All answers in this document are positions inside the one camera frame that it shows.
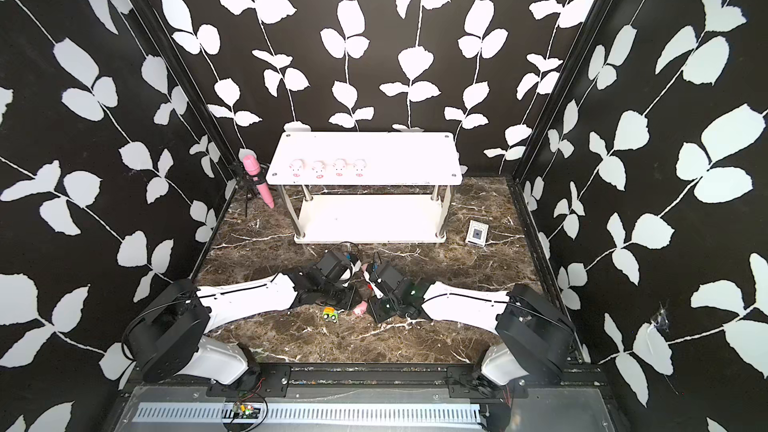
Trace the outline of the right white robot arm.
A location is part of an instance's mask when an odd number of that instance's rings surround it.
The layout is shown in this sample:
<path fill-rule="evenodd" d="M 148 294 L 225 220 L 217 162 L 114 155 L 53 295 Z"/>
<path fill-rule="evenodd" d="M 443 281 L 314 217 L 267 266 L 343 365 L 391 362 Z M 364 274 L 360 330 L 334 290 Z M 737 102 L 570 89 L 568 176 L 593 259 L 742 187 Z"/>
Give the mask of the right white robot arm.
<path fill-rule="evenodd" d="M 574 327 L 526 285 L 484 292 L 408 279 L 392 288 L 382 279 L 371 279 L 369 286 L 373 296 L 368 310 L 378 322 L 397 315 L 455 322 L 498 336 L 501 342 L 489 347 L 475 373 L 496 386 L 522 379 L 556 383 L 564 374 Z"/>

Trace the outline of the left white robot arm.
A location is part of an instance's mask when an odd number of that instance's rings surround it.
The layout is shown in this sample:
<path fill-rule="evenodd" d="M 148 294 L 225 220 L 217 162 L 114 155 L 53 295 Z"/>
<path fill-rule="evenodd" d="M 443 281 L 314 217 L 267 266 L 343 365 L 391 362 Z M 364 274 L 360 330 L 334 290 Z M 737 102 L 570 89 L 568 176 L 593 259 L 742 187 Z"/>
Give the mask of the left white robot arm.
<path fill-rule="evenodd" d="M 146 383 L 177 375 L 209 379 L 235 391 L 260 387 L 262 372 L 249 347 L 208 336 L 224 325 L 307 305 L 349 310 L 360 302 L 350 281 L 361 261 L 352 252 L 328 250 L 316 263 L 228 286 L 178 280 L 166 287 L 125 328 L 124 357 Z"/>

